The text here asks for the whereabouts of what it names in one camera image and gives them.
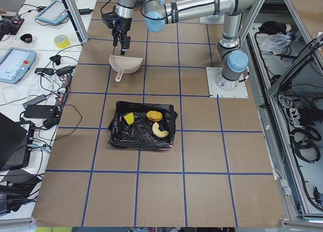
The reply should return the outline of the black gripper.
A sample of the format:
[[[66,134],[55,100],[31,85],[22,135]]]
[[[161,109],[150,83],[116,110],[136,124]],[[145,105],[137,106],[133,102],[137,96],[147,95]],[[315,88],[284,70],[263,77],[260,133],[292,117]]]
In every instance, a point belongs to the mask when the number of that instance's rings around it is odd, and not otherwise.
[[[127,32],[130,30],[132,23],[132,18],[123,18],[117,14],[114,14],[113,20],[113,46],[116,47],[119,42],[119,35],[121,35],[121,55],[125,55],[126,50],[130,48],[131,37],[126,36]]]

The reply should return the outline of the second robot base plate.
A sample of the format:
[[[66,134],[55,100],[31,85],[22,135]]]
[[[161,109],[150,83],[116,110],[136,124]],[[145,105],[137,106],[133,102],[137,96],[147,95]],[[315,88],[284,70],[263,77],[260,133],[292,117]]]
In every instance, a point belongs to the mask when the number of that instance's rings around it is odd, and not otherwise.
[[[199,22],[200,24],[222,25],[224,23],[224,16],[224,14],[204,16],[199,18]]]

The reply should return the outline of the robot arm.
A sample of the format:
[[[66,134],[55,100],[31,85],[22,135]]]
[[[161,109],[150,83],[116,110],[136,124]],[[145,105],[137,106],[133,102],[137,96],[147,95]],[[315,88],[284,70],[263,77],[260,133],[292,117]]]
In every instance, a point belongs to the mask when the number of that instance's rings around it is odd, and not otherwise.
[[[163,30],[166,24],[224,14],[223,33],[218,41],[218,52],[223,60],[220,80],[237,82],[247,64],[234,63],[243,54],[237,50],[242,37],[239,34],[243,12],[257,0],[118,0],[113,11],[102,14],[102,21],[112,31],[114,45],[121,45],[121,54],[130,47],[130,30],[135,7],[141,8],[146,27],[152,32]]]

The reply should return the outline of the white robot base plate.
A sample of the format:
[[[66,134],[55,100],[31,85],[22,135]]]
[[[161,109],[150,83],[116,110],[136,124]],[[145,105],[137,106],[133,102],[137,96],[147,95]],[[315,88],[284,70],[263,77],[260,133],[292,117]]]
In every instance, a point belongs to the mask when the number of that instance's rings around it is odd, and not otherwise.
[[[223,68],[207,67],[207,83],[211,98],[248,98],[243,74],[236,81],[228,81],[222,76]]]

